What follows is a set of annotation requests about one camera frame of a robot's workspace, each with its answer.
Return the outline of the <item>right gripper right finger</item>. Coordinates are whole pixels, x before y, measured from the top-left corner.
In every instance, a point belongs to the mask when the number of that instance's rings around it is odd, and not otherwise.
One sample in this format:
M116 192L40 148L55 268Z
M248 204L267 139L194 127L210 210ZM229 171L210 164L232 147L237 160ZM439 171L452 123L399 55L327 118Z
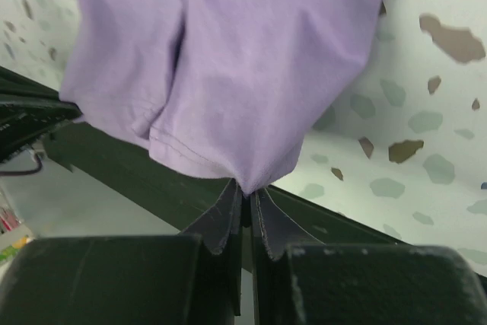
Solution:
M250 197L258 324L484 324L486 294L455 250L325 244L265 190Z

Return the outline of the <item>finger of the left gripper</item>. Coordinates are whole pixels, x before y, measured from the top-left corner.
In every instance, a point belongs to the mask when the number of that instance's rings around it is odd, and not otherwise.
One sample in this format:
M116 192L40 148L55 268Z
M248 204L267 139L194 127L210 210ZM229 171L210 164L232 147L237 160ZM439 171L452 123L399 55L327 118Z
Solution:
M74 104L45 98L1 99L1 162L81 116Z

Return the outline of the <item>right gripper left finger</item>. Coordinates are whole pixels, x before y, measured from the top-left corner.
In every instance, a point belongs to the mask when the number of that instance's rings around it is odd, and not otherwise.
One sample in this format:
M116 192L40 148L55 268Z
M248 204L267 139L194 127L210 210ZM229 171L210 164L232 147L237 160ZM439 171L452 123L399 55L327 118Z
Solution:
M3 324L232 324L240 314L240 187L176 235L43 238L1 283Z

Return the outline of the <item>purple t shirt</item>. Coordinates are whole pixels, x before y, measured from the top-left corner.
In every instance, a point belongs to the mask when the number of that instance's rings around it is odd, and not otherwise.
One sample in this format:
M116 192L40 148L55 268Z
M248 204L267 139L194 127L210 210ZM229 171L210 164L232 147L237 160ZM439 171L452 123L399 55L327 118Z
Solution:
M364 70L381 2L78 0L59 95L164 166L252 193Z

